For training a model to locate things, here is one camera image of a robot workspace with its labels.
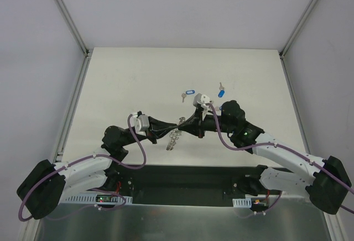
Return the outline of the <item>metal key ring disc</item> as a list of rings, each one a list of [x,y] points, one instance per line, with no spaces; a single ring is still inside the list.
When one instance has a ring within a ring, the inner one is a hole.
[[[185,117],[180,117],[179,122],[178,122],[178,126],[183,124],[185,121],[186,121]],[[176,142],[179,139],[179,137],[182,135],[182,133],[183,132],[181,130],[179,130],[178,128],[171,131],[171,133],[169,134],[170,140],[166,146],[167,151],[171,151],[174,149],[174,146],[176,145]]]

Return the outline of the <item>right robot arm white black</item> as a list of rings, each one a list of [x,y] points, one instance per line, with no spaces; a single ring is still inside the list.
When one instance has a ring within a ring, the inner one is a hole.
[[[347,194],[353,193],[349,176],[338,158],[323,159],[282,144],[248,122],[235,100],[225,102],[220,115],[210,103],[197,104],[195,113],[178,129],[199,138],[207,131],[216,132],[226,148],[246,151],[286,169],[282,172],[265,167],[260,175],[251,177],[249,188],[254,193],[260,194],[267,189],[301,196],[328,214],[336,214]]]

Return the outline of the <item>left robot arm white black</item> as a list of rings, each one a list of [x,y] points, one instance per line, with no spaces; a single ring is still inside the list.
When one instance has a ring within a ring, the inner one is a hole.
[[[30,219],[42,219],[49,215],[59,203],[70,194],[86,190],[113,190],[117,178],[110,171],[114,166],[138,170],[147,163],[147,153],[141,142],[149,140],[156,144],[178,126],[156,120],[145,114],[131,114],[126,129],[109,126],[102,138],[102,145],[92,153],[81,158],[51,163],[45,159],[38,162],[17,189],[21,199],[18,218],[22,222]],[[136,143],[143,155],[140,165],[124,164],[128,154],[125,146]]]

